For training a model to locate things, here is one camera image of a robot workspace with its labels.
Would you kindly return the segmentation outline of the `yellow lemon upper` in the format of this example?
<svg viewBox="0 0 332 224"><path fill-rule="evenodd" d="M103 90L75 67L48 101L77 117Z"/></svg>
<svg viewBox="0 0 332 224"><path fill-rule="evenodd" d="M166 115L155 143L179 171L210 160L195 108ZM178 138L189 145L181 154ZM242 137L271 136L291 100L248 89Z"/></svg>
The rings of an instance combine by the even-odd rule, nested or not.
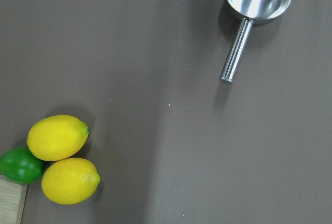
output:
<svg viewBox="0 0 332 224"><path fill-rule="evenodd" d="M44 161L58 161L77 153L89 135L88 126L70 115L55 115L35 123L26 144L30 152Z"/></svg>

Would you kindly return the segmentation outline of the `wooden cutting board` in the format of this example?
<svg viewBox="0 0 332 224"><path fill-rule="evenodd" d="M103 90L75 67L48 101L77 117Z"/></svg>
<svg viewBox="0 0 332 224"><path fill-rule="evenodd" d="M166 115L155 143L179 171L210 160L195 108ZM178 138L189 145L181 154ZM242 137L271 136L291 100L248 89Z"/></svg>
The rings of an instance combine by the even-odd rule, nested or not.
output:
<svg viewBox="0 0 332 224"><path fill-rule="evenodd" d="M26 184L14 183L1 175L1 223L21 223L26 192Z"/></svg>

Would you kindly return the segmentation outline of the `yellow lemon lower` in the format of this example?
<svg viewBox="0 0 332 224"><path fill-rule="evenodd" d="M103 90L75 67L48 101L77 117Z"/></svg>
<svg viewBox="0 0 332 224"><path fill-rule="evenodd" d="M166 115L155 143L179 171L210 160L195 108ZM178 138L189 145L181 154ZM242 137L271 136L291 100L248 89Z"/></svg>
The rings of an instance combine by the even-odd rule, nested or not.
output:
<svg viewBox="0 0 332 224"><path fill-rule="evenodd" d="M91 197L100 181L92 162L83 158L67 158L55 162L45 171L41 189L50 201L72 205Z"/></svg>

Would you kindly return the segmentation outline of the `steel ice scoop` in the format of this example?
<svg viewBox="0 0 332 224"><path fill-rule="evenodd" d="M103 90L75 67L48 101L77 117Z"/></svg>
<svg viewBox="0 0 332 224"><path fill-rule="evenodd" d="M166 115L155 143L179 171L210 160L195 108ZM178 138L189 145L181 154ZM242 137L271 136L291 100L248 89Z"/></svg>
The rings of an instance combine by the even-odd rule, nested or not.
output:
<svg viewBox="0 0 332 224"><path fill-rule="evenodd" d="M254 26L265 25L281 16L292 0L225 0L239 27L227 55L219 80L232 83L242 53Z"/></svg>

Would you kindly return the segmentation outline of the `yellow lemon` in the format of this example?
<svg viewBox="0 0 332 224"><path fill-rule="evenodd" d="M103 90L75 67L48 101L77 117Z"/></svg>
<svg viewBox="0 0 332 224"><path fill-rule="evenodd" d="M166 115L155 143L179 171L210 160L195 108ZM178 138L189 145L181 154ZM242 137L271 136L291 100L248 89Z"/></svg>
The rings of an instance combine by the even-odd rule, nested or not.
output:
<svg viewBox="0 0 332 224"><path fill-rule="evenodd" d="M55 115L35 123L26 144L30 152L44 161L58 161L77 153L89 135L88 126L70 115Z"/></svg>
<svg viewBox="0 0 332 224"><path fill-rule="evenodd" d="M83 158L67 158L55 162L45 171L41 189L50 201L72 205L91 197L100 181L92 162Z"/></svg>

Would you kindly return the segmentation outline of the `green lime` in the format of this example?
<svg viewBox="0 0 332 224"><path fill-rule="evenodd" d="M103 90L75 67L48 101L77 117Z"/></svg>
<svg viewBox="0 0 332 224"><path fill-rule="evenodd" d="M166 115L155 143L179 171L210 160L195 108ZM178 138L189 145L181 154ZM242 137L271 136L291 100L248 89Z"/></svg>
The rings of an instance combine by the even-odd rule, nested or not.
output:
<svg viewBox="0 0 332 224"><path fill-rule="evenodd" d="M18 184L33 183L43 175L45 162L28 148L14 148L1 156L1 174Z"/></svg>

